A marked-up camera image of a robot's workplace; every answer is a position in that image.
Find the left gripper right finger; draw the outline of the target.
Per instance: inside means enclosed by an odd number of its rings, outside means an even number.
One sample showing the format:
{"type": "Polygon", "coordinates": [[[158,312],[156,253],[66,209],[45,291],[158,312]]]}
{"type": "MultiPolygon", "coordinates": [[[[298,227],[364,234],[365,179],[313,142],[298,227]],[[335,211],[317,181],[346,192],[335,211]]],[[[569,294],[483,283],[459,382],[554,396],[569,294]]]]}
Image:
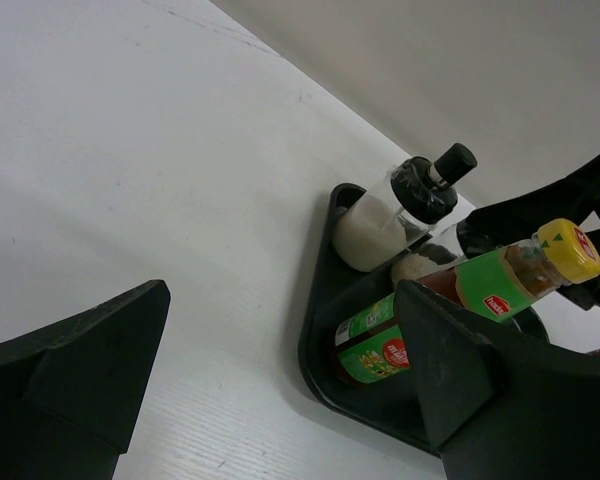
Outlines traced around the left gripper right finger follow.
{"type": "Polygon", "coordinates": [[[449,479],[600,479],[600,358],[403,281],[395,310],[449,479]]]}

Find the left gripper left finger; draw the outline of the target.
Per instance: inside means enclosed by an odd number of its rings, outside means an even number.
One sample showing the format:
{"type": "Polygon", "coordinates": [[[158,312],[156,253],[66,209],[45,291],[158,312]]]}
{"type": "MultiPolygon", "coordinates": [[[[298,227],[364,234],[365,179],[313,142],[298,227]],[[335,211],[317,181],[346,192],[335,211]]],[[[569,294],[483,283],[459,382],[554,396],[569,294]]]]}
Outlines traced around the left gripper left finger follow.
{"type": "Polygon", "coordinates": [[[0,479],[110,479],[130,446],[170,305],[151,280],[0,343],[0,479]]]}

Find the red chili sauce bottle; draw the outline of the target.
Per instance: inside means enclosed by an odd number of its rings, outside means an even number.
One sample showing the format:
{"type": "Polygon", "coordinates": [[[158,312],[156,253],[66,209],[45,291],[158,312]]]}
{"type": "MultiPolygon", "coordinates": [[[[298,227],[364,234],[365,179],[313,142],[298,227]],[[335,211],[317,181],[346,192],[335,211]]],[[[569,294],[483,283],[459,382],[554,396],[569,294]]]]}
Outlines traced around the red chili sauce bottle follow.
{"type": "MultiPolygon", "coordinates": [[[[600,254],[589,236],[567,219],[554,219],[530,238],[497,248],[417,282],[496,323],[563,286],[600,275],[600,254]]],[[[365,386],[410,368],[393,293],[343,321],[328,351],[336,374],[365,386]]]]}

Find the white sugar dispenser jar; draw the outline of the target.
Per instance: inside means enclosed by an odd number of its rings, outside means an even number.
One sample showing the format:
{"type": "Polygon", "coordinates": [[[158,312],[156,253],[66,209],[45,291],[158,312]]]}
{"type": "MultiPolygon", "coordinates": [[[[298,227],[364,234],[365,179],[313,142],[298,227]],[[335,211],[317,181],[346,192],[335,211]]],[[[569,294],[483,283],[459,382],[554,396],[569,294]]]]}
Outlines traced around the white sugar dispenser jar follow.
{"type": "Polygon", "coordinates": [[[426,240],[391,268],[393,287],[401,280],[417,280],[456,266],[467,259],[459,240],[459,223],[426,240]]]}

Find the white salt dispenser bottle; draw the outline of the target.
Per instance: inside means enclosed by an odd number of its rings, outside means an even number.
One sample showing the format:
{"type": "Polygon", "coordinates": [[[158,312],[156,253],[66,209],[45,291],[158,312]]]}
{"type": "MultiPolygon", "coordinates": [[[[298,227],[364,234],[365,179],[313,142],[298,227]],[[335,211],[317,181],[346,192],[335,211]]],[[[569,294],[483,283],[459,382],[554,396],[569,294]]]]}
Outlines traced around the white salt dispenser bottle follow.
{"type": "Polygon", "coordinates": [[[360,272],[391,260],[452,213],[455,184],[476,167],[475,155],[460,143],[435,161],[415,156],[393,167],[336,221],[335,252],[360,272]]]}

